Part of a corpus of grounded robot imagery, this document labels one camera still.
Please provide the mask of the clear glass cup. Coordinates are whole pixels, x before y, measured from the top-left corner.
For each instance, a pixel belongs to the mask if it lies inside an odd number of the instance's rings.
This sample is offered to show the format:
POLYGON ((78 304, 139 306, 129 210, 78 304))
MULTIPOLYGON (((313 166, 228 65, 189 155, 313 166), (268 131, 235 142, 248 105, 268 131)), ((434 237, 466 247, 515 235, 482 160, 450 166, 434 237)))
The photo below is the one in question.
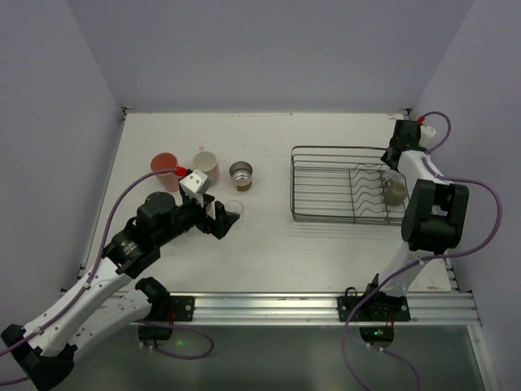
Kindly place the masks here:
POLYGON ((239 219, 234 223, 232 228, 235 231, 241 230, 243 227, 244 205, 238 200, 231 200, 225 204, 225 209, 227 212, 238 214, 239 219))
POLYGON ((382 177, 385 183, 388 182, 402 182, 402 175, 395 170, 387 169, 382 172, 382 177))

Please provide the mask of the steel cup with brown band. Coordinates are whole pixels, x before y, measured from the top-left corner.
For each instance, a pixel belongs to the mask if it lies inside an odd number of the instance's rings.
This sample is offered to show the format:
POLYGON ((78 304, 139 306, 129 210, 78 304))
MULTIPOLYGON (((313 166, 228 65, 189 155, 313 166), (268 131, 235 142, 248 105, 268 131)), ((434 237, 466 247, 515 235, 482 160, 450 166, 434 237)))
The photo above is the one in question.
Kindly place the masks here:
POLYGON ((252 187, 253 168, 246 161, 234 162, 229 168, 229 174, 237 191, 248 191, 252 187))

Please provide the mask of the olive ceramic cup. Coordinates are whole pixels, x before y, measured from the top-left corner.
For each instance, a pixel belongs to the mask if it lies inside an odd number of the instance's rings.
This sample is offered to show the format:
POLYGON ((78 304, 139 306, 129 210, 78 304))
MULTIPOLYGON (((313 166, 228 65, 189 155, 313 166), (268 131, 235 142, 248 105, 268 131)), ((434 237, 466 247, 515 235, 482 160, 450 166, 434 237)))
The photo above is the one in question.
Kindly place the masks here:
POLYGON ((402 182, 388 181, 384 190, 384 199, 388 205, 403 204, 408 196, 407 186, 402 182))

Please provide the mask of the pink plastic tumbler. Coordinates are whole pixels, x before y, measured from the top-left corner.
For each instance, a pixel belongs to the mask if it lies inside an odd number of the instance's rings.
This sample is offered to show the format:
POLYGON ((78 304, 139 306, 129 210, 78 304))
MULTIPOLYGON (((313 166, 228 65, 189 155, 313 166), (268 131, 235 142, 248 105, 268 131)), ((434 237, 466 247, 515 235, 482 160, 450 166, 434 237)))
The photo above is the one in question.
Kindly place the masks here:
POLYGON ((178 176, 174 172, 177 168, 177 157, 168 152, 162 152, 151 160, 151 171, 157 172, 156 178, 162 186, 170 192, 179 190, 178 176))

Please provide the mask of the pink ceramic mug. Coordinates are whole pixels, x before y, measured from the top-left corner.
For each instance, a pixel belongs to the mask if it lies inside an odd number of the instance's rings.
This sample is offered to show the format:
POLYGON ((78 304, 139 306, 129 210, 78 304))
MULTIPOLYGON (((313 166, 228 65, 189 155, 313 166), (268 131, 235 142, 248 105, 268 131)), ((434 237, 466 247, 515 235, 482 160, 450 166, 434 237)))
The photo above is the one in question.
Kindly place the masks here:
POLYGON ((200 151, 193 157, 192 165, 211 179, 213 187, 217 185, 220 170, 215 154, 209 151, 200 151))

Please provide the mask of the beige plastic tumbler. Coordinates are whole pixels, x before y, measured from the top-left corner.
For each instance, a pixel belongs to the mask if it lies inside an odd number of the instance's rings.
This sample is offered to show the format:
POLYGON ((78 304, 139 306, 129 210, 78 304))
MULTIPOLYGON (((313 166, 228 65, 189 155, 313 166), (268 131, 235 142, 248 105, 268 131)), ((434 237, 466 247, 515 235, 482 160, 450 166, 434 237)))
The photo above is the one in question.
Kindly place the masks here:
POLYGON ((215 204, 214 203, 210 203, 206 206, 206 213, 207 215, 215 220, 216 219, 216 212, 215 212, 215 204))

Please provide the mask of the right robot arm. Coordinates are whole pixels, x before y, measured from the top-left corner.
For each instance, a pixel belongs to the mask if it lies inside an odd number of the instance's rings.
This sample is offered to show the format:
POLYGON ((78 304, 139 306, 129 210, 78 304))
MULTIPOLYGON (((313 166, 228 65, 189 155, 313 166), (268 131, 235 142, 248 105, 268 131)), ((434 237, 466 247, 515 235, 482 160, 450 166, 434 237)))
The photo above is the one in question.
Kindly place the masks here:
POLYGON ((402 244, 367 285, 370 297, 405 297, 427 263, 456 248, 462 238, 469 189, 427 167, 431 158, 421 138, 417 121, 398 120, 381 158, 405 179, 409 201, 401 223, 402 244))

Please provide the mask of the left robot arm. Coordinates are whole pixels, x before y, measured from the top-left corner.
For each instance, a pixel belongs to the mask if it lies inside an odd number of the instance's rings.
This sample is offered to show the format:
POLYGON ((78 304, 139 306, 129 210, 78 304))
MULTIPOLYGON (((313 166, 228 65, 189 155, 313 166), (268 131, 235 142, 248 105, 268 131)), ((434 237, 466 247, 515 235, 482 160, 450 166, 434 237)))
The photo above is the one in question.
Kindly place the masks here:
POLYGON ((165 309, 168 290, 156 279, 140 276, 160 259, 162 246, 192 228, 222 239, 240 218, 211 195, 182 199, 176 204, 167 192, 150 194, 58 301, 33 321, 2 331, 6 351, 37 389, 62 383, 87 346, 165 309))

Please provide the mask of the left controller board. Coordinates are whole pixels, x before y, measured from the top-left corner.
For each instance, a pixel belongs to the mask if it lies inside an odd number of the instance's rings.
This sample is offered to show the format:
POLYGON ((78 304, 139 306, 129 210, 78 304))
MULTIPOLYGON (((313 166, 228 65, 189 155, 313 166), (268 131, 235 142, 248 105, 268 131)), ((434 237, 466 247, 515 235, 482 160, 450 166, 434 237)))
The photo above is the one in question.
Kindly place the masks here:
POLYGON ((143 326, 138 327, 138 339, 147 343, 167 341, 173 334, 173 330, 165 327, 143 326))

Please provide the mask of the controller board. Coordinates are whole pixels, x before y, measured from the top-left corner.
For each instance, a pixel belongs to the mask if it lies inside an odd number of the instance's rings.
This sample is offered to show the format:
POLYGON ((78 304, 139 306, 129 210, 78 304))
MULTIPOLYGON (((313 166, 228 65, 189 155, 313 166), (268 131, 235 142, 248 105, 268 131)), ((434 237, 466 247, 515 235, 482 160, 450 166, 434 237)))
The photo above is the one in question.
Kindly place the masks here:
POLYGON ((147 343, 167 341, 173 334, 173 330, 165 327, 143 326, 138 327, 138 339, 147 343))
POLYGON ((395 329, 393 326, 374 326, 374 327, 360 327, 359 333, 362 340, 377 348, 388 348, 395 337, 395 329))

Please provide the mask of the right controller board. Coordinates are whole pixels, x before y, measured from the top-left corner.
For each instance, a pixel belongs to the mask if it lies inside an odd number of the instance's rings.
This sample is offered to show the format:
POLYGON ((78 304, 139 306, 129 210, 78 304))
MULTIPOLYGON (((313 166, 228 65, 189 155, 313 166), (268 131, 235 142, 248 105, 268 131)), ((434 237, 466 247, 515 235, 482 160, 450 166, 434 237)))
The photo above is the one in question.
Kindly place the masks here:
POLYGON ((374 326, 374 327, 360 327, 359 333, 362 340, 377 348, 388 348, 395 337, 395 329, 393 326, 374 326))

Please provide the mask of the aluminium mounting rail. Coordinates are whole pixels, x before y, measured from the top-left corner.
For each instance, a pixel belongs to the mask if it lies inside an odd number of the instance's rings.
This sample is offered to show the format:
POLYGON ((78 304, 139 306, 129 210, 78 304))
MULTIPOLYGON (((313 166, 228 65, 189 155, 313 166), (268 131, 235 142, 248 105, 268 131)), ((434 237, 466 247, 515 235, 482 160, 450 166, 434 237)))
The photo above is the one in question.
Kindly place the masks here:
MULTIPOLYGON (((188 293, 192 325, 198 326, 339 326, 348 309, 338 304, 338 293, 188 293)), ((353 326, 474 326, 480 324, 474 297, 470 293, 410 293, 406 310, 410 320, 397 314, 376 312, 371 322, 360 317, 353 326)))

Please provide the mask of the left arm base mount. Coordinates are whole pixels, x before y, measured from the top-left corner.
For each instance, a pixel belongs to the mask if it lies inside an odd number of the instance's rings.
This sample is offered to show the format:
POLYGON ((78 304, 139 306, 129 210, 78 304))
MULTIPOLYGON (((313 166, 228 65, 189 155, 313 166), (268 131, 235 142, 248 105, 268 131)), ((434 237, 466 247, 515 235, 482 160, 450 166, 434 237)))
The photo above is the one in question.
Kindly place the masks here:
POLYGON ((193 296, 171 296, 167 305, 167 320, 171 323, 188 323, 194 318, 195 298, 193 296))

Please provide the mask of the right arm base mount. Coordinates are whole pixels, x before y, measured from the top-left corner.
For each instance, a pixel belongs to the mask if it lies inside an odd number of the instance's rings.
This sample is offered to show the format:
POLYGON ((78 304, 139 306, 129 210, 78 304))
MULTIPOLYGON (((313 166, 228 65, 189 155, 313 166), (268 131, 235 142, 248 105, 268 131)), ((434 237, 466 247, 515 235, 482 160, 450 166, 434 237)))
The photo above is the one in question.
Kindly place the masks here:
MULTIPOLYGON (((365 295, 358 295, 354 287, 349 287, 344 294, 336 298, 337 313, 340 322, 348 319, 352 310, 363 300, 365 295)), ((409 322, 411 315, 406 297, 390 297, 378 292, 363 304, 353 315, 353 322, 409 322)))

